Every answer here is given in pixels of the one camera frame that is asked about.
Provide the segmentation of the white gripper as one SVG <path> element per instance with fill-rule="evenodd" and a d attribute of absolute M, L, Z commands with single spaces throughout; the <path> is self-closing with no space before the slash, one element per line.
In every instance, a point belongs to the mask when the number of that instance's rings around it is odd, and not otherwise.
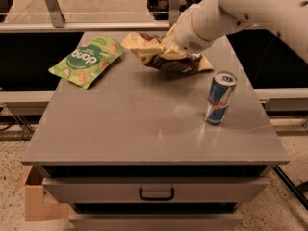
<path fill-rule="evenodd" d="M 216 39 L 237 33 L 250 26 L 228 14 L 218 0 L 202 0 L 191 5 L 173 24 L 161 45 L 161 57 L 166 60 L 181 60 L 187 52 L 199 53 L 211 47 Z"/>

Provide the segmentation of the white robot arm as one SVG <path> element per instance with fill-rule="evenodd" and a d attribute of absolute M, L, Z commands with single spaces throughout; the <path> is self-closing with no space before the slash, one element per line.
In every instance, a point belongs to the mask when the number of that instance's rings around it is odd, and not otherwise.
<path fill-rule="evenodd" d="M 307 0 L 202 0 L 179 16 L 163 46 L 181 56 L 199 53 L 253 25 L 275 34 L 308 62 Z"/>

